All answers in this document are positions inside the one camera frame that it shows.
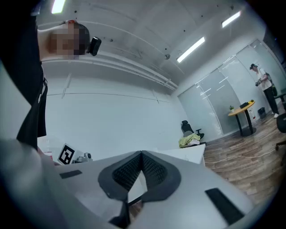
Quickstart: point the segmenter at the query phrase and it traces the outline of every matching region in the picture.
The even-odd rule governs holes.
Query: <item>wooden floor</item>
[[[279,112],[282,114],[285,111],[280,107]],[[260,156],[274,150],[277,142],[286,140],[286,134],[277,129],[276,119],[271,112],[266,118],[258,120],[255,128],[257,131],[252,136],[241,137],[237,132],[209,142],[204,153],[205,162],[232,156]],[[206,167],[234,184],[258,204],[279,187],[285,172],[285,168],[280,166],[285,152],[286,146],[281,146],[278,151],[274,150],[259,158],[237,157],[216,164],[206,163]]]

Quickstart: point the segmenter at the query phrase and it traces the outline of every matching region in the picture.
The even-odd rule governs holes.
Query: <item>yellow table top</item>
[[[253,101],[252,103],[250,103],[249,105],[247,105],[247,106],[244,107],[244,108],[236,108],[236,109],[234,110],[234,112],[229,113],[228,116],[237,115],[237,114],[239,114],[239,113],[245,111],[246,109],[250,108],[254,103],[255,103],[255,101]]]

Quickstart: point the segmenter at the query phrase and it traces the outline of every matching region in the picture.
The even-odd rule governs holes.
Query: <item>black chair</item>
[[[276,120],[277,120],[276,122],[278,130],[282,133],[286,133],[286,113],[278,116]],[[279,149],[279,145],[286,145],[286,140],[276,143],[275,147],[276,150]],[[283,155],[281,166],[283,166],[285,160],[286,160],[286,153]]]
[[[185,133],[185,132],[187,132],[187,131],[191,131],[192,133],[194,133],[194,131],[192,130],[192,128],[191,128],[191,125],[190,124],[188,124],[188,121],[182,121],[182,131],[183,131],[183,133]],[[197,133],[197,135],[198,136],[200,136],[201,137],[201,139],[204,137],[204,133],[200,133],[200,130],[201,129],[198,129],[198,130],[196,130],[198,133]]]

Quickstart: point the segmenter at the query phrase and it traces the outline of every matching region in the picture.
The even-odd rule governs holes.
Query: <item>person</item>
[[[265,70],[263,68],[258,68],[258,66],[255,64],[251,64],[250,69],[256,72],[258,82],[260,83],[259,85],[257,83],[257,85],[263,90],[267,101],[271,107],[272,114],[274,114],[274,118],[277,118],[279,116],[279,112],[272,91],[272,83],[268,79]]]
[[[36,13],[39,6],[22,11],[17,30],[5,29],[2,43],[9,49],[1,50],[1,61],[17,89],[31,105],[17,135],[20,142],[38,148],[37,137],[46,135],[45,109],[48,91],[42,62],[44,58],[60,55],[74,59],[84,55],[89,46],[88,29],[75,20],[68,20],[47,30],[38,30]]]

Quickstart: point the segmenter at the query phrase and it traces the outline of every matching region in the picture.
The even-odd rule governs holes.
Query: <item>black shirt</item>
[[[38,47],[36,17],[29,17],[17,34],[7,37],[9,50],[1,57],[12,81],[32,106],[26,116],[17,139],[37,149],[37,137],[46,135],[46,94],[42,95],[43,70]]]

